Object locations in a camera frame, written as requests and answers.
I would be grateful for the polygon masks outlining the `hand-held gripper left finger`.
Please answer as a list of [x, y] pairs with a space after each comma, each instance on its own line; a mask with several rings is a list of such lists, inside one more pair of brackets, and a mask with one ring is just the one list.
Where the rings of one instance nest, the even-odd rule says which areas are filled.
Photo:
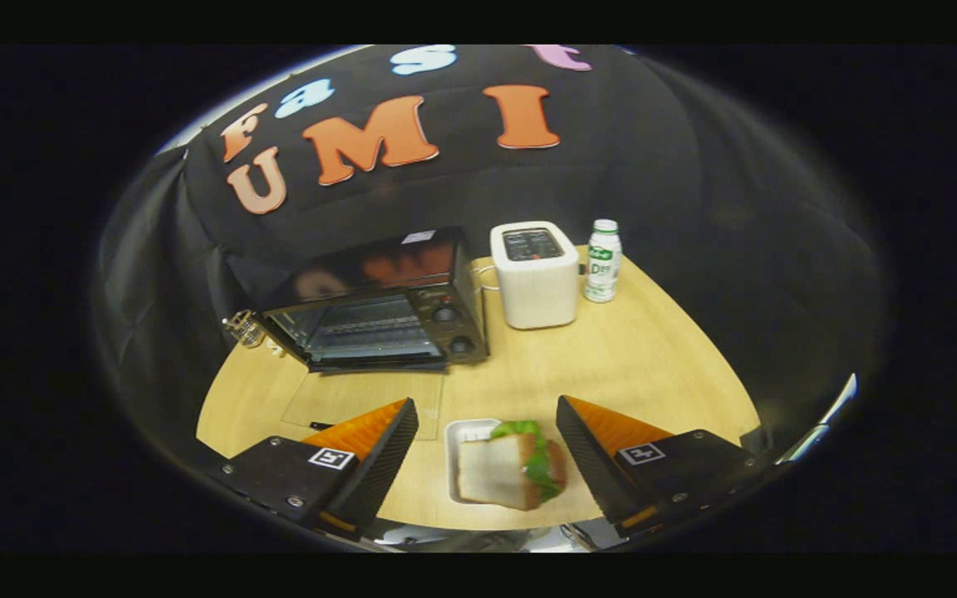
[[304, 440], [270, 436], [213, 466], [213, 480], [292, 525], [357, 541], [418, 428], [414, 401], [405, 398]]

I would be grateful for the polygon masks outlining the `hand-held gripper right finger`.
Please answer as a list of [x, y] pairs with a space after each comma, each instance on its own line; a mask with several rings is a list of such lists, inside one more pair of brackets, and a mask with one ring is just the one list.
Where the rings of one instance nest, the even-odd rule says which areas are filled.
[[604, 518], [619, 537], [669, 532], [756, 485], [766, 459], [698, 429], [670, 433], [571, 396], [556, 425]]

